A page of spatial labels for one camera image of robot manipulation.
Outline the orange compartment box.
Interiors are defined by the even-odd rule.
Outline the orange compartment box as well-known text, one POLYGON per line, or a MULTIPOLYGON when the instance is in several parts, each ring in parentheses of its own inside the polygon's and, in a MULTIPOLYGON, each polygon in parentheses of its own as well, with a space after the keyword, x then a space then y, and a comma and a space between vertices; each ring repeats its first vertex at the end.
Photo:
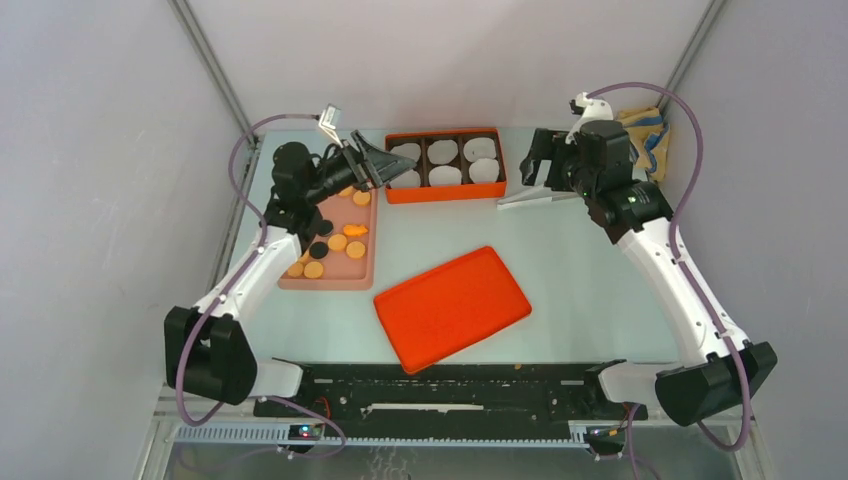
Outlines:
POLYGON ((384 144, 415 162, 390 182, 390 204, 496 199, 506 193, 507 168, 495 128, 392 133, 384 144))

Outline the black round cookie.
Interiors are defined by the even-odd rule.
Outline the black round cookie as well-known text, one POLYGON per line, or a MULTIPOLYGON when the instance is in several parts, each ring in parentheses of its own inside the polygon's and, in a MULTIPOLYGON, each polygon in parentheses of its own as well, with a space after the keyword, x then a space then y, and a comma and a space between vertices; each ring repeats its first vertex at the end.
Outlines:
POLYGON ((309 256, 312 259, 320 260, 329 254, 329 246, 325 242, 316 241, 309 247, 309 256))
POLYGON ((324 219, 320 222, 317 230, 317 235, 320 237, 329 237, 334 232, 334 224, 332 221, 324 219))

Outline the pink cookie tray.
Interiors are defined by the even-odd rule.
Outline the pink cookie tray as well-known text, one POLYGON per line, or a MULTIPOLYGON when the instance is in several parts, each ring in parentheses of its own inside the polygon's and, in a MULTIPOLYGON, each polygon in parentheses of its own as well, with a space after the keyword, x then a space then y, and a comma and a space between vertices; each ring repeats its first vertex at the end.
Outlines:
POLYGON ((301 258, 297 261, 305 265, 310 261, 321 262, 325 268, 324 274, 319 279, 307 279, 303 275, 298 278, 290 278, 285 274, 281 276, 277 285, 282 290, 312 290, 312 291, 345 291, 345 290, 367 290, 373 285, 376 258, 376 230, 377 230, 377 206, 379 193, 370 191, 372 201, 368 206, 360 207, 352 201, 353 193, 357 191, 352 187, 331 197, 319 205, 319 211, 323 220, 333 222, 335 234, 343 234, 342 228, 347 224, 362 224, 368 227, 369 233, 358 238, 348 238, 351 241, 361 241, 367 247, 367 254, 361 259, 349 258, 345 250, 343 252, 329 251, 329 254, 320 260, 309 256, 309 247, 316 241, 327 243, 329 237, 316 236, 313 243, 306 248, 301 258))

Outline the orange box lid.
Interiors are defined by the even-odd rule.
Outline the orange box lid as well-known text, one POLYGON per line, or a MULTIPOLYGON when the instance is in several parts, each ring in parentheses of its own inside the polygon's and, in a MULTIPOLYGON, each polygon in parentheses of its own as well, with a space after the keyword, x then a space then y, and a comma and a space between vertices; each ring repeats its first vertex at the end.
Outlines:
POLYGON ((374 297, 377 318, 403 371, 417 374, 526 318, 532 306, 491 246, 410 278, 374 297))

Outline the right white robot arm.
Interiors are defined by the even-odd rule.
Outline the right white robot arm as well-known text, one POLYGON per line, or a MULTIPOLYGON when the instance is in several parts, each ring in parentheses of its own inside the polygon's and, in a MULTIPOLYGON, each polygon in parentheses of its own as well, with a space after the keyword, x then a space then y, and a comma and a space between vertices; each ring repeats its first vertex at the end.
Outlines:
POLYGON ((621 403, 656 406, 690 426, 750 401, 778 363, 768 342, 752 342, 721 308, 672 230, 673 210, 659 187, 633 175, 630 140, 614 120, 593 120, 570 134, 538 128, 520 164, 522 182, 544 181, 574 193, 640 271, 660 303, 678 359, 668 364, 615 360, 593 368, 581 392, 585 411, 606 418, 621 403))

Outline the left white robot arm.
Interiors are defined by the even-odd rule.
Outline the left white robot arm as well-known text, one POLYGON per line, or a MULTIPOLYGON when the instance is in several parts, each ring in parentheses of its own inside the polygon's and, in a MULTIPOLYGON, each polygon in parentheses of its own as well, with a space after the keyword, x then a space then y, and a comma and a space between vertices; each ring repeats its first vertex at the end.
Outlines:
POLYGON ((287 142, 272 156, 272 187, 248 250, 191 307, 173 307, 164 320, 167 383, 179 400, 191 394, 238 405, 251 397, 277 396, 292 416, 316 403, 315 388, 300 366, 260 361, 243 327, 304 254, 324 221, 320 205, 348 188, 369 193, 415 168, 408 157, 370 143, 360 132, 312 152, 287 142))

